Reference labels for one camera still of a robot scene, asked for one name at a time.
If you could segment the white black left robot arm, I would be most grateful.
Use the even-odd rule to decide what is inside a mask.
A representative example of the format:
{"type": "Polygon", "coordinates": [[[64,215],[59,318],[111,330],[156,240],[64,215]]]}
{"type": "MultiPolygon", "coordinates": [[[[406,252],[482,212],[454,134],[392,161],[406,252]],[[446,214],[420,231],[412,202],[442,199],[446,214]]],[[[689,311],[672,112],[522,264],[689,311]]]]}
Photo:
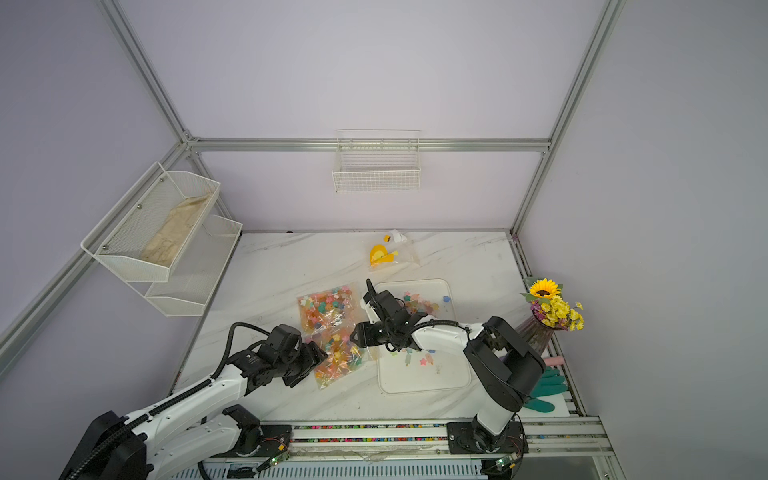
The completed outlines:
{"type": "Polygon", "coordinates": [[[275,379],[296,386],[328,355],[288,325],[234,352],[239,326],[231,325],[223,356],[209,376],[127,415],[109,411],[94,419],[62,478],[168,479],[224,453],[276,457],[286,452],[289,427],[262,427],[244,399],[275,379]]]}

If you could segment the clear ziploc bag of candies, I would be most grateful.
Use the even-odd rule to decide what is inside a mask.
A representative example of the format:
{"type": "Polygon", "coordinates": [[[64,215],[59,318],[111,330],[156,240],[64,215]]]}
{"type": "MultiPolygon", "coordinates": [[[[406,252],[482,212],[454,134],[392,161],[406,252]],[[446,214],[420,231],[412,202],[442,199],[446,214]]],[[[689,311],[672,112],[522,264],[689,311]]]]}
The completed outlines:
{"type": "Polygon", "coordinates": [[[412,240],[396,229],[384,234],[369,251],[369,267],[373,271],[417,263],[418,257],[412,240]]]}

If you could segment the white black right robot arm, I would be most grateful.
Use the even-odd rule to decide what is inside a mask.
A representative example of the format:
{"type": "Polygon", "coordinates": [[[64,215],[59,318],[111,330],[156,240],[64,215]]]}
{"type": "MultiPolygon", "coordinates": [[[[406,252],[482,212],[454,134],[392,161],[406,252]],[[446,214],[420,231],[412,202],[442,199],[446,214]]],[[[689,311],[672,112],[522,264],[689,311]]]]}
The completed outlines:
{"type": "Polygon", "coordinates": [[[519,411],[531,398],[546,365],[540,353],[501,317],[481,324],[462,324],[410,313],[405,302],[371,280],[361,306],[368,319],[350,335],[360,348],[383,346],[389,351],[461,353],[482,386],[486,399],[470,421],[446,426],[452,454],[515,454],[527,452],[519,411]]]}

